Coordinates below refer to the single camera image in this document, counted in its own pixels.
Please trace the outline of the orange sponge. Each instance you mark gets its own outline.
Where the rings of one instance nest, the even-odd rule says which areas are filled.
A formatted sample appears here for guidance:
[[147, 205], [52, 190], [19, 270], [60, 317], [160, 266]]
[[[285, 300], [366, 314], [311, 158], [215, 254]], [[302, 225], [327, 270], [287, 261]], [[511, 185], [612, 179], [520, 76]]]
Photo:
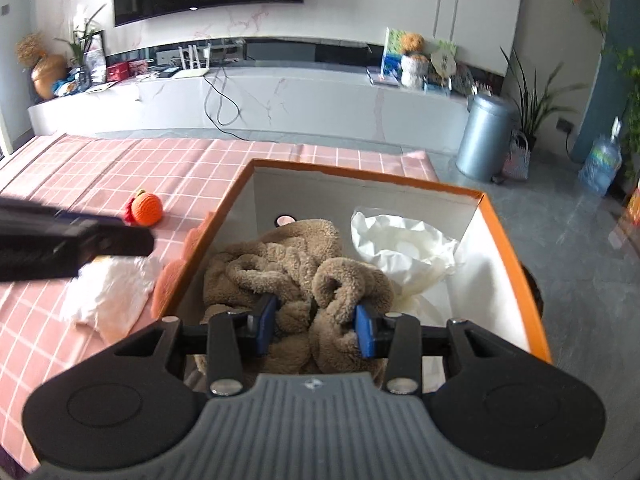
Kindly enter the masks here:
[[154, 320], [173, 315], [193, 280], [193, 275], [206, 252], [208, 230], [214, 218], [213, 211], [196, 228], [190, 229], [182, 245], [182, 255], [166, 264], [158, 278], [152, 297], [151, 315]]

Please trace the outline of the white wifi router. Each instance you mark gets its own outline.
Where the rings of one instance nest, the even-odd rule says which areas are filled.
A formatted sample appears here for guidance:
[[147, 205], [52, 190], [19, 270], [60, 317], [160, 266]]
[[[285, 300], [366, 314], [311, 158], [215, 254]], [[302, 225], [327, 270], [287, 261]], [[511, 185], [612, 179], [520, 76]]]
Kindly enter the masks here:
[[196, 44], [179, 48], [180, 68], [175, 79], [204, 77], [210, 70], [210, 45], [200, 49]]

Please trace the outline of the hanging pothos plant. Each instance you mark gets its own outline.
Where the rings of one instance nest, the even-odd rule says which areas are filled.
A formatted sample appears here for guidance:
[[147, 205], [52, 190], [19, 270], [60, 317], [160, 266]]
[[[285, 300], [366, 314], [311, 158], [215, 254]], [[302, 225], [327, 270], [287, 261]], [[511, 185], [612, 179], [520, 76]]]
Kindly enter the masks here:
[[586, 159], [593, 142], [623, 123], [623, 170], [639, 172], [639, 0], [574, 0], [602, 39], [600, 60], [572, 156]]

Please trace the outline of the orange cardboard box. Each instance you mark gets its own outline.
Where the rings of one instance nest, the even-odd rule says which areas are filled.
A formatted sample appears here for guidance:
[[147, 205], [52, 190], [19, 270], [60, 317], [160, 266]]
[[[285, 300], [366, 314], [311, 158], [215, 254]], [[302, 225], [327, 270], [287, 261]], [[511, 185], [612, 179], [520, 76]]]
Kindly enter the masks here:
[[352, 214], [359, 208], [422, 220], [457, 240], [460, 266], [445, 285], [450, 318], [465, 318], [539, 359], [550, 359], [521, 263], [485, 194], [352, 168], [250, 162], [213, 211], [204, 258], [173, 315], [189, 325], [208, 321], [203, 318], [203, 285], [209, 259], [229, 245], [257, 240], [295, 221], [331, 221], [344, 256], [366, 263], [350, 234]]

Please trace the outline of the white marble tv console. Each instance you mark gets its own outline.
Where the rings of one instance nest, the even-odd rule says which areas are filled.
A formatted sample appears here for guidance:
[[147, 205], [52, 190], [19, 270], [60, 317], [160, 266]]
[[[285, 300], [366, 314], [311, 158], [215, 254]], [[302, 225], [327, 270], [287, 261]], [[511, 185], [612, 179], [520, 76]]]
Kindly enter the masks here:
[[31, 107], [38, 136], [134, 130], [304, 134], [457, 153], [463, 98], [375, 86], [362, 68], [235, 65], [198, 78], [128, 79]]

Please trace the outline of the grey metal trash can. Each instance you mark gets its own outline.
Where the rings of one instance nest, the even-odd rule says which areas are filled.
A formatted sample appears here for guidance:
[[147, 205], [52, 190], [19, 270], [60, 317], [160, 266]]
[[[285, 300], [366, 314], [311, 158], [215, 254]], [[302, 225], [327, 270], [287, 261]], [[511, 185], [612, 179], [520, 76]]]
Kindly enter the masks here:
[[500, 96], [479, 93], [469, 99], [468, 112], [456, 166], [465, 176], [488, 182], [502, 170], [518, 109]]

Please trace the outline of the brown teddy bear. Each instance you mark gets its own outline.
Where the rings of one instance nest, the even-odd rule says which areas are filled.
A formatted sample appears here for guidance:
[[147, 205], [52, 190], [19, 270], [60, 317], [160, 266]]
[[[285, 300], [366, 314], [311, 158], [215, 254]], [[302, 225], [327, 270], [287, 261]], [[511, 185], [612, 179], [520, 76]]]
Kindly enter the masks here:
[[425, 40], [416, 32], [404, 32], [399, 39], [402, 55], [421, 55], [424, 51]]

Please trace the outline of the blue water jug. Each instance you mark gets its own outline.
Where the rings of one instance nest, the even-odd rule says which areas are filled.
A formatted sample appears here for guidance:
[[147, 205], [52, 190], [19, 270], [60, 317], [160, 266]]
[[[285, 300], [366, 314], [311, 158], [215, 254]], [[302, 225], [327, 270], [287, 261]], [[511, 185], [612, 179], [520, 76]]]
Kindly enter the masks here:
[[591, 191], [603, 197], [614, 181], [622, 166], [623, 156], [620, 148], [620, 129], [622, 122], [615, 117], [611, 132], [600, 136], [579, 171], [578, 178]]

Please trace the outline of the orange red crochet fruit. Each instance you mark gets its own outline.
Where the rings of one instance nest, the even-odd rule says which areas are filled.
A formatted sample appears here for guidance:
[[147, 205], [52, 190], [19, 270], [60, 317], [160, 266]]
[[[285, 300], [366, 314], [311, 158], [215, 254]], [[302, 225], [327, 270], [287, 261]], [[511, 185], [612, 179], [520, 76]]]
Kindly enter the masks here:
[[163, 219], [163, 203], [158, 196], [140, 190], [126, 203], [124, 221], [130, 226], [155, 226]]

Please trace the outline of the brown fluffy towel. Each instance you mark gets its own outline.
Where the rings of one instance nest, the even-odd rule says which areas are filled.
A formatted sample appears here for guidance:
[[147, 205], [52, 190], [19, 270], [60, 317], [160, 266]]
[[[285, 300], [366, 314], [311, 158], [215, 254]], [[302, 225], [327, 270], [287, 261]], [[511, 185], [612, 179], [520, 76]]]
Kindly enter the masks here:
[[385, 362], [362, 357], [355, 313], [360, 304], [390, 312], [393, 287], [372, 264], [344, 256], [331, 221], [295, 221], [213, 255], [203, 318], [245, 312], [265, 294], [280, 302], [274, 336], [267, 354], [245, 367], [247, 375], [368, 372], [381, 380]]

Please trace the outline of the golden round vase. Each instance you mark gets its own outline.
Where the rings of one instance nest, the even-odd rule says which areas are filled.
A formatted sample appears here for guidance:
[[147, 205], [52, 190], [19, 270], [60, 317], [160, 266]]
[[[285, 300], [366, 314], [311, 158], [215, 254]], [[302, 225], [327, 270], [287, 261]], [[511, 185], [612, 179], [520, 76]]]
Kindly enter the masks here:
[[32, 69], [32, 82], [38, 96], [45, 101], [54, 98], [53, 85], [55, 81], [67, 77], [66, 58], [60, 54], [46, 55], [37, 62]]

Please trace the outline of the white gift bag with ribbon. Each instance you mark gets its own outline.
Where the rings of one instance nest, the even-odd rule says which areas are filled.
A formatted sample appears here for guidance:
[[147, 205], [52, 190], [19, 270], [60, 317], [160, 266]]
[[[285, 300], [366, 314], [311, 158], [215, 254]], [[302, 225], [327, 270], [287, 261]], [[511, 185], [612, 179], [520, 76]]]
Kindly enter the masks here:
[[350, 220], [360, 259], [380, 270], [393, 286], [393, 310], [424, 325], [443, 326], [451, 316], [446, 279], [459, 269], [459, 242], [430, 224], [359, 208]]

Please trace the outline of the woven small basket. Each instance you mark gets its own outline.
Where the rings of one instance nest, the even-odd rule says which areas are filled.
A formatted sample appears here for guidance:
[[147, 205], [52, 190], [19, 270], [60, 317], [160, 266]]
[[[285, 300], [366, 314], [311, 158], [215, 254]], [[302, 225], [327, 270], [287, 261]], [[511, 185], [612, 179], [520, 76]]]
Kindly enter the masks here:
[[529, 174], [530, 151], [529, 144], [521, 131], [515, 131], [511, 136], [506, 160], [502, 167], [502, 175], [515, 181], [526, 181]]

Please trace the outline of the white cloth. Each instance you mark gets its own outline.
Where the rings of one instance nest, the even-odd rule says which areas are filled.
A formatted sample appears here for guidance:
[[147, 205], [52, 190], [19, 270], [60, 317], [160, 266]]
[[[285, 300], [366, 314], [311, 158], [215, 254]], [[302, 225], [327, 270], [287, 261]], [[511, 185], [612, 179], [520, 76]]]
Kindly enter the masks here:
[[110, 346], [134, 328], [163, 265], [156, 257], [100, 257], [85, 264], [66, 288], [61, 313]]

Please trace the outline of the potted long-leaf plant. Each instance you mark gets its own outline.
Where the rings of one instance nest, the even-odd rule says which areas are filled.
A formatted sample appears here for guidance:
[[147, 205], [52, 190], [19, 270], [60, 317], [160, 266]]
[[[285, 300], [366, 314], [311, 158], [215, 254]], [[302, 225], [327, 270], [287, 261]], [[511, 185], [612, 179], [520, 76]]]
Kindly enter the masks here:
[[518, 131], [524, 136], [528, 147], [532, 148], [537, 139], [537, 134], [542, 124], [553, 114], [570, 112], [574, 113], [574, 108], [558, 103], [558, 99], [566, 94], [582, 91], [587, 88], [583, 82], [574, 82], [565, 86], [555, 84], [561, 70], [563, 62], [556, 64], [547, 79], [540, 84], [538, 73], [533, 71], [532, 76], [527, 76], [524, 66], [518, 56], [518, 52], [512, 51], [510, 55], [500, 49], [506, 61], [506, 73], [510, 75], [516, 83], [516, 95], [510, 96], [518, 111]]

